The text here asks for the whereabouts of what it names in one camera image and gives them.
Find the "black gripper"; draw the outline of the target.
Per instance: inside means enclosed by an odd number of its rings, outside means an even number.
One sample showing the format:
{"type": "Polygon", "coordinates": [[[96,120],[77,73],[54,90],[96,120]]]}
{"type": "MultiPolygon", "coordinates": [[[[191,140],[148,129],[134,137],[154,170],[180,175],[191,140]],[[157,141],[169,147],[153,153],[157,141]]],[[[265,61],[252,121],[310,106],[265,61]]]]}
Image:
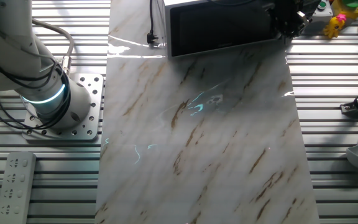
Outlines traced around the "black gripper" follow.
{"type": "Polygon", "coordinates": [[[278,30],[286,37],[296,37],[302,24],[297,12],[302,10],[301,0],[274,0],[272,11],[278,30]]]}

